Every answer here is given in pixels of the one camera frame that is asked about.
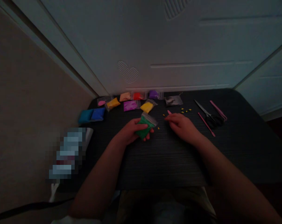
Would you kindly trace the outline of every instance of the yellow clay piece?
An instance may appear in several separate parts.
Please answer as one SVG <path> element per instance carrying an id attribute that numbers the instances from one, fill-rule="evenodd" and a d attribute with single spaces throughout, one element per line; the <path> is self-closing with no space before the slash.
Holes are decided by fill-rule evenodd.
<path id="1" fill-rule="evenodd" d="M 107 107 L 109 109 L 112 109 L 112 108 L 117 107 L 119 105 L 120 105 L 120 102 L 118 102 L 117 97 L 112 99 L 109 103 L 107 103 Z"/>
<path id="2" fill-rule="evenodd" d="M 153 108 L 153 104 L 152 104 L 152 103 L 149 103 L 149 102 L 143 104 L 143 105 L 140 107 L 140 109 L 143 110 L 143 111 L 146 112 L 146 113 L 149 113 L 152 108 Z"/>

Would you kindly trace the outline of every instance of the scissors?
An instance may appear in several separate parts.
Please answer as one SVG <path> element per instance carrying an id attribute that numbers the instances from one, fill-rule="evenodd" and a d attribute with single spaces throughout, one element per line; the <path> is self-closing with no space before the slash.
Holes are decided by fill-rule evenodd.
<path id="1" fill-rule="evenodd" d="M 209 112 L 207 112 L 201 105 L 198 103 L 196 100 L 194 100 L 195 103 L 202 109 L 202 111 L 205 113 L 206 118 L 205 121 L 206 123 L 210 126 L 211 129 L 216 129 L 219 126 L 222 126 L 224 124 L 224 119 L 217 116 L 217 115 L 212 115 Z"/>

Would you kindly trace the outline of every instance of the modeling clay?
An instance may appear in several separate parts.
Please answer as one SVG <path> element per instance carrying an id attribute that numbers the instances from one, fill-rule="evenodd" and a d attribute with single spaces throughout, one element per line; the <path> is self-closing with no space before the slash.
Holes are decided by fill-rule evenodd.
<path id="1" fill-rule="evenodd" d="M 148 127 L 144 130 L 136 131 L 135 133 L 140 136 L 140 138 L 143 140 L 148 132 L 157 126 L 157 121 L 148 115 L 147 113 L 143 112 L 141 115 L 141 120 L 138 122 L 138 124 L 148 124 Z"/>
<path id="2" fill-rule="evenodd" d="M 98 106 L 103 106 L 105 103 L 106 103 L 106 101 L 103 101 L 103 100 L 102 100 L 102 101 L 99 101 L 99 102 L 97 103 L 97 105 L 98 105 Z"/>
<path id="3" fill-rule="evenodd" d="M 156 90 L 151 90 L 151 91 L 149 91 L 149 98 L 150 99 L 162 100 L 164 98 L 164 93 L 158 92 Z"/>
<path id="4" fill-rule="evenodd" d="M 91 121 L 102 121 L 104 119 L 105 108 L 98 108 L 93 110 Z"/>
<path id="5" fill-rule="evenodd" d="M 123 101 L 127 101 L 127 100 L 131 100 L 131 97 L 132 97 L 132 93 L 130 92 L 126 92 L 126 93 L 123 93 L 120 95 L 120 102 L 123 102 Z"/>
<path id="6" fill-rule="evenodd" d="M 129 110 L 136 110 L 140 109 L 140 101 L 139 100 L 131 100 L 131 101 L 126 101 L 123 103 L 123 110 L 124 112 L 129 111 Z"/>
<path id="7" fill-rule="evenodd" d="M 183 102 L 180 96 L 169 96 L 165 97 L 166 106 L 182 105 Z"/>
<path id="8" fill-rule="evenodd" d="M 117 107 L 120 105 L 120 102 L 118 102 L 117 97 L 112 99 L 110 102 L 106 103 L 106 109 L 107 111 L 110 111 L 114 107 Z"/>
<path id="9" fill-rule="evenodd" d="M 80 118 L 79 118 L 79 124 L 90 122 L 90 118 L 91 118 L 92 113 L 93 113 L 93 109 L 83 110 L 81 112 L 81 115 L 80 115 Z"/>
<path id="10" fill-rule="evenodd" d="M 157 103 L 153 100 L 146 100 L 145 104 L 143 104 L 140 109 L 142 109 L 144 112 L 149 113 L 151 109 L 156 106 Z"/>
<path id="11" fill-rule="evenodd" d="M 97 99 L 97 106 L 103 106 L 106 102 L 109 102 L 113 99 L 113 96 L 103 96 Z"/>
<path id="12" fill-rule="evenodd" d="M 133 92 L 133 100 L 146 100 L 147 92 Z"/>

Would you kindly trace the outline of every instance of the person's right hand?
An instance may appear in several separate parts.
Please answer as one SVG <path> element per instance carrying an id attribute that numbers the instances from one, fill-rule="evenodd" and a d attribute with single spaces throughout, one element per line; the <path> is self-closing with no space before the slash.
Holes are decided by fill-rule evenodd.
<path id="1" fill-rule="evenodd" d="M 189 118 L 182 114 L 170 114 L 165 118 L 171 129 L 184 141 L 195 145 L 203 135 L 197 130 Z"/>

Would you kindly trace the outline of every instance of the green clay bag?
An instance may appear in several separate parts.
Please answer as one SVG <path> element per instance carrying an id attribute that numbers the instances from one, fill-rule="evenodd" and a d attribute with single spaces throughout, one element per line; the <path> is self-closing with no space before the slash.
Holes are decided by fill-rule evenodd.
<path id="1" fill-rule="evenodd" d="M 146 129 L 135 132 L 143 140 L 148 134 L 148 132 L 152 128 L 157 126 L 157 121 L 152 116 L 148 115 L 146 112 L 143 112 L 141 115 L 141 120 L 138 122 L 138 124 L 148 124 L 148 127 Z"/>

